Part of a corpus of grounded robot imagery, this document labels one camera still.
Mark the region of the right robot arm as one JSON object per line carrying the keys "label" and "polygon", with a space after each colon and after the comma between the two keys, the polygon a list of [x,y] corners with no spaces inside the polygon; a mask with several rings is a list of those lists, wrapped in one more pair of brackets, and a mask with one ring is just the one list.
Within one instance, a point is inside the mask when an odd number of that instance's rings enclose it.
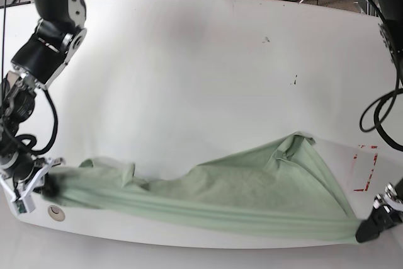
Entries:
{"label": "right robot arm", "polygon": [[18,185],[31,179],[45,164],[41,157],[53,146],[58,128],[56,109],[52,135],[45,147],[34,148],[34,135],[18,135],[22,122],[34,111],[37,88],[52,105],[48,87],[68,65],[86,36],[84,0],[34,0],[40,17],[29,40],[11,59],[12,71],[2,74],[1,83],[1,170],[12,178],[17,199]]}

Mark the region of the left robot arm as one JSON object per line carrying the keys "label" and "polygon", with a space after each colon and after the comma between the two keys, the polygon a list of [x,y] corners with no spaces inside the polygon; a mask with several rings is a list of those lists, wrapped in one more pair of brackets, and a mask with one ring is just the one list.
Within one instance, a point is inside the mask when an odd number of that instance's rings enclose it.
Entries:
{"label": "left robot arm", "polygon": [[[402,151],[402,144],[396,142],[384,130],[382,123],[390,113],[396,98],[402,94],[402,0],[373,0],[368,2],[374,7],[382,23],[380,34],[385,46],[390,52],[392,63],[395,66],[397,77],[395,88],[375,100],[373,128],[383,141],[396,151]],[[395,185],[388,184],[385,193],[378,194],[373,201],[373,207],[367,219],[361,222],[355,238],[358,243],[365,243],[377,239],[387,229],[402,223],[402,181]]]}

